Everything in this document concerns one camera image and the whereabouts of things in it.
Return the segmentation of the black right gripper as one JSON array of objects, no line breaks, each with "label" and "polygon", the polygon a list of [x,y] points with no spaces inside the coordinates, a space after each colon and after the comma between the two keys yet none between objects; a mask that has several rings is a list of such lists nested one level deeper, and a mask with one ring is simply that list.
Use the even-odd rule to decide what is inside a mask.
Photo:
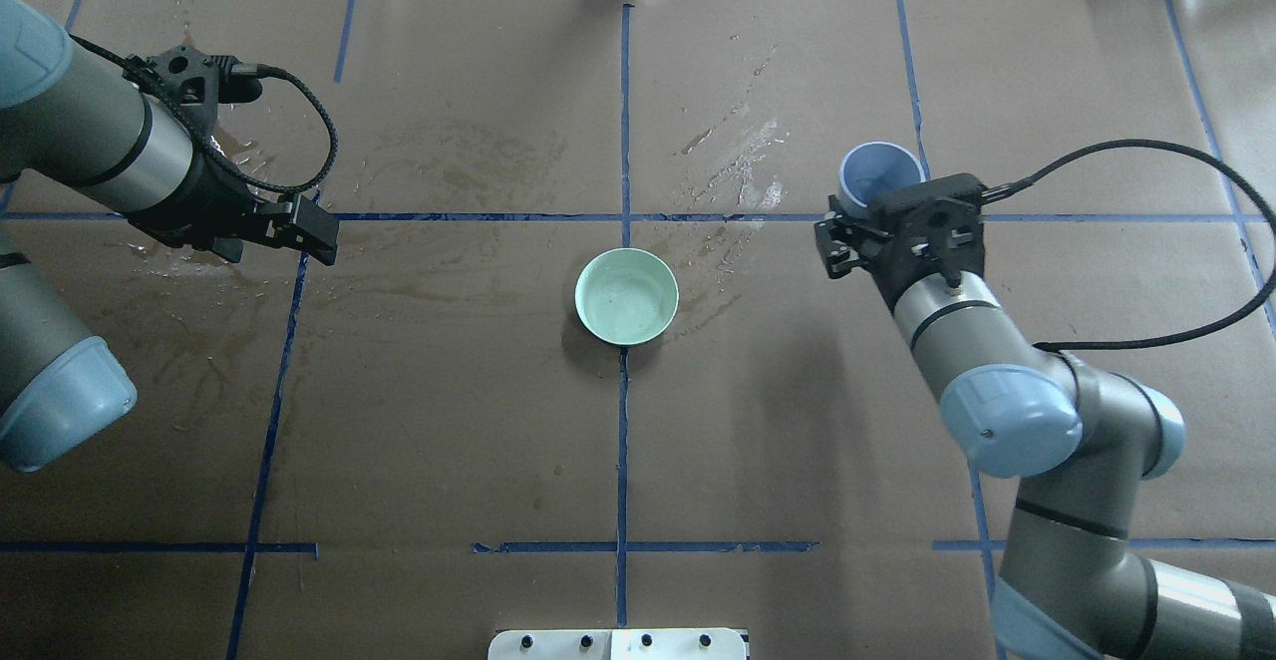
[{"label": "black right gripper", "polygon": [[976,175],[952,174],[886,191],[869,207],[829,193],[826,220],[814,225],[817,255],[833,281],[865,269],[892,311],[930,274],[954,289],[965,273],[985,274],[984,191]]}]

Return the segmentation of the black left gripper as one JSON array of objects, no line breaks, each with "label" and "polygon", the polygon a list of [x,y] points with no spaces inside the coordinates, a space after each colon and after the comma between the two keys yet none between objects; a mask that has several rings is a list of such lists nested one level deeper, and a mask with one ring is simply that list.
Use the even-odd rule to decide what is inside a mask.
[{"label": "black left gripper", "polygon": [[245,183],[204,157],[191,161],[182,183],[165,200],[133,211],[131,226],[165,246],[191,246],[239,263],[246,243],[304,251],[323,266],[338,257],[339,220],[302,193],[262,204]]}]

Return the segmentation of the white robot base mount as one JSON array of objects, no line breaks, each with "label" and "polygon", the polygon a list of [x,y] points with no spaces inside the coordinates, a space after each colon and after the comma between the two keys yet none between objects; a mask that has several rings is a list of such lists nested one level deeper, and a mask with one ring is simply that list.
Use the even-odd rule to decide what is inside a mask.
[{"label": "white robot base mount", "polygon": [[749,659],[744,631],[726,627],[501,631],[487,659]]}]

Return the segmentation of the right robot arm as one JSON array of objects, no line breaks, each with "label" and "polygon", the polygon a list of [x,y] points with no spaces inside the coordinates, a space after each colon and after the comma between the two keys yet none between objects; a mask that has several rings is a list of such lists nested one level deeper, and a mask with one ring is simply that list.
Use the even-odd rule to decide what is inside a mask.
[{"label": "right robot arm", "polygon": [[1021,659],[1271,659],[1273,596],[1131,550],[1139,484],[1180,460],[1174,402],[1031,345],[984,280],[983,184],[854,174],[815,245],[866,269],[980,474],[1016,479],[991,629]]}]

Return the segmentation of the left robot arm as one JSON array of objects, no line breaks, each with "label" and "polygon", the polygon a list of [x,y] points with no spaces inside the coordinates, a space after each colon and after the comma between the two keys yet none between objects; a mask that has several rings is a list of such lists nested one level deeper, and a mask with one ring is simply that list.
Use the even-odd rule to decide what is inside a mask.
[{"label": "left robot arm", "polygon": [[[242,246],[293,248],[325,266],[339,223],[309,197],[336,162],[336,125],[293,74],[177,46],[119,56],[22,0],[1,0],[3,183],[34,172],[122,216],[160,245],[237,263]],[[219,107],[282,80],[313,106],[329,149],[310,181],[242,174],[214,146]],[[3,240],[3,462],[34,474],[137,405],[137,386],[9,237]]]}]

